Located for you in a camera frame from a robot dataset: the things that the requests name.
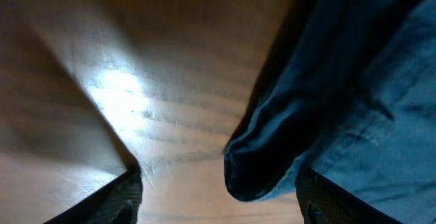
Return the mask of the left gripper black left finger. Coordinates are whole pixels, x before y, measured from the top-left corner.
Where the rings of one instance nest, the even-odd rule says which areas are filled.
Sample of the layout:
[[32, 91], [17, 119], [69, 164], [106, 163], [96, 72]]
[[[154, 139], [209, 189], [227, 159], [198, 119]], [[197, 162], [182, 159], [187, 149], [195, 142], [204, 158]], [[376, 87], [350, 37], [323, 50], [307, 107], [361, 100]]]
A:
[[136, 224], [141, 203], [141, 171], [136, 167], [44, 224]]

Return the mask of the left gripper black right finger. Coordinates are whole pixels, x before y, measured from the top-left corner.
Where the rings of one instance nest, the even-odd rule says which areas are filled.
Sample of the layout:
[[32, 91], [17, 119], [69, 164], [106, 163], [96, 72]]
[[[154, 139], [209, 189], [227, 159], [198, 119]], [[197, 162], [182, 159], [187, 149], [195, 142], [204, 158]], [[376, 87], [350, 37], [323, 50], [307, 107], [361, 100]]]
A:
[[295, 187], [304, 224], [401, 224], [310, 168]]

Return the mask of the navy blue shorts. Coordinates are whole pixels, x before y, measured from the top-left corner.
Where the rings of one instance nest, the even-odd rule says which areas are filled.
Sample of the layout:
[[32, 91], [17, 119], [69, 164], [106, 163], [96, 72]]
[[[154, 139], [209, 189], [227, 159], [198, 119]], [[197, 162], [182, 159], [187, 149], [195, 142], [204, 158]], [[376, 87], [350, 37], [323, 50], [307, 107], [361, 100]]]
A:
[[317, 0], [224, 149], [258, 202], [328, 180], [400, 223], [435, 222], [435, 0]]

